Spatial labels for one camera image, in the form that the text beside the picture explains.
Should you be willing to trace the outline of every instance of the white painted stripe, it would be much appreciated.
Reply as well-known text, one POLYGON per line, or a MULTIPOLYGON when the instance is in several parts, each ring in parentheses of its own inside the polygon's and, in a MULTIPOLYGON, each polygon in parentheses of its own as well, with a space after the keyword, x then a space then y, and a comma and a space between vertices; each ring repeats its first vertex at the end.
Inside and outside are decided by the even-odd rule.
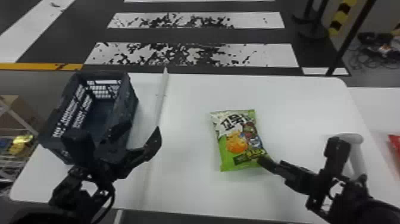
POLYGON ((292 45, 260 43, 97 43, 85 64, 299 67, 292 45))
POLYGON ((125 0, 125 2, 273 2, 275 0, 125 0))
POLYGON ((74 0, 43 0, 0 36, 0 63, 16 62, 74 0))
MULTIPOLYGON (((327 67, 322 67, 322 68, 313 68, 313 67, 303 67, 303 73, 304 74, 315 74, 315 75, 324 75, 328 71, 327 67)), ((335 71, 333 72, 334 76, 347 76, 349 73, 345 68, 336 68, 335 71)))
POLYGON ((117 13, 108 28, 285 28, 278 12, 117 13))

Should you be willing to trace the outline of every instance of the yellow line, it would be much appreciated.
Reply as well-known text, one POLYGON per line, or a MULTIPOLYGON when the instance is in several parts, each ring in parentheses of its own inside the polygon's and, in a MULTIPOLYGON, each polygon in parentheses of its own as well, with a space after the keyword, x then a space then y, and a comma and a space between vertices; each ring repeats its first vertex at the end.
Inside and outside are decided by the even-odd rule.
POLYGON ((83 64, 66 63, 0 63, 0 70, 80 70, 83 64))
POLYGON ((338 11, 336 13, 335 17, 333 18, 333 20, 336 20, 336 21, 342 23, 342 25, 343 25, 346 23, 347 18, 348 18, 348 16, 344 12, 338 11))
POLYGON ((329 32, 330 36, 335 36, 335 35, 339 34, 339 31, 334 28, 329 28, 328 32, 329 32))

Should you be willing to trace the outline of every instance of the chip bag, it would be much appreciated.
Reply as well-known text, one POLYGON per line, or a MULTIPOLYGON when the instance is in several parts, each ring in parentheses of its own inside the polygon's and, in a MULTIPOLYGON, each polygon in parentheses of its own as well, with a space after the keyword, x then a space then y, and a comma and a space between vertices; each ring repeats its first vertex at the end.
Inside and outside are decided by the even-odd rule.
POLYGON ((221 171, 258 167, 257 158, 266 155, 255 128, 255 110, 212 112, 221 154, 221 171))

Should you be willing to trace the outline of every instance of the red object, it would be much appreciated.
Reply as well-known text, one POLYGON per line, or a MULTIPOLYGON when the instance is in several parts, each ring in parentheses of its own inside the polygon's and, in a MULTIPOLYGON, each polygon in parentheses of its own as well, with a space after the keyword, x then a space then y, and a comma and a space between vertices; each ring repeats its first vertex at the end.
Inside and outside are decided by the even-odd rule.
POLYGON ((389 135, 390 142, 400 155, 400 135, 389 135))

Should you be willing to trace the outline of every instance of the yellow and black striped pole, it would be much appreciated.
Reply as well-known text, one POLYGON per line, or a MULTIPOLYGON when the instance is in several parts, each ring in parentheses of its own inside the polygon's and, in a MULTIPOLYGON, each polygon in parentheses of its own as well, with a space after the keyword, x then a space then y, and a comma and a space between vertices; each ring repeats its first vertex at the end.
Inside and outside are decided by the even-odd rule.
POLYGON ((395 29, 392 31, 392 34, 394 36, 400 36, 400 22, 397 24, 397 26, 395 27, 395 29))
POLYGON ((342 3, 340 3, 339 8, 337 9, 337 12, 335 16, 333 17, 332 22, 330 23, 329 26, 329 35, 334 36, 337 35, 342 28, 342 26, 346 23, 348 17, 349 17, 349 12, 351 8, 357 3, 357 0, 343 0, 342 3))

